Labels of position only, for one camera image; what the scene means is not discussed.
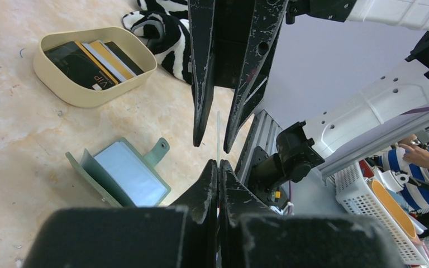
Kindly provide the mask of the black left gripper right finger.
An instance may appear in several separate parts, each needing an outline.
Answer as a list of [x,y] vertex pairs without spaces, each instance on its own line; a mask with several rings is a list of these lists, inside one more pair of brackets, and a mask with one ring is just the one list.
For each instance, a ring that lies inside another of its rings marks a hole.
[[398,249],[372,217],[281,216],[219,169],[223,267],[403,267]]

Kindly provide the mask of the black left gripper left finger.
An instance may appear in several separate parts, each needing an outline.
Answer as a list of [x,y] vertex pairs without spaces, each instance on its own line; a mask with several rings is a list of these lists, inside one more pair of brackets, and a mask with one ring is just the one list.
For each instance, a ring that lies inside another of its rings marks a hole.
[[215,267],[218,167],[167,207],[69,208],[42,225],[24,267]]

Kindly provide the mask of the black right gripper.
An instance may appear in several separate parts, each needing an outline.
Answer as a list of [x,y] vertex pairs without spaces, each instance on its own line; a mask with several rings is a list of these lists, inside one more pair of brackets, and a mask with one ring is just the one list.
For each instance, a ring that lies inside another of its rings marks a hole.
[[215,84],[235,88],[223,144],[225,153],[231,151],[240,128],[252,112],[248,105],[251,90],[278,34],[287,3],[188,2],[195,147],[201,145],[207,128]]

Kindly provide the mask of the green card holder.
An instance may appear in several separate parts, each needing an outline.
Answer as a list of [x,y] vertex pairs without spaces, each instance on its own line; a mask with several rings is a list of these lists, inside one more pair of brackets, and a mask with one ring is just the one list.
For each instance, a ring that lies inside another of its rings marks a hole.
[[161,137],[152,149],[141,154],[126,138],[92,155],[84,150],[81,160],[66,152],[73,169],[113,207],[156,207],[171,192],[169,184],[155,170],[169,152]]

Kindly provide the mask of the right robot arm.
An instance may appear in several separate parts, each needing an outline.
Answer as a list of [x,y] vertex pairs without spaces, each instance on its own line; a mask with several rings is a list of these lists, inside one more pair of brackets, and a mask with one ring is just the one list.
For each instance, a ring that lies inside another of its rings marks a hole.
[[189,1],[195,146],[203,139],[221,68],[237,65],[223,145],[230,152],[240,127],[263,98],[282,23],[293,24],[300,15],[379,22],[425,34],[390,73],[339,107],[283,130],[273,155],[252,158],[241,182],[267,205],[275,203],[282,184],[301,181],[349,141],[429,104],[429,1]]

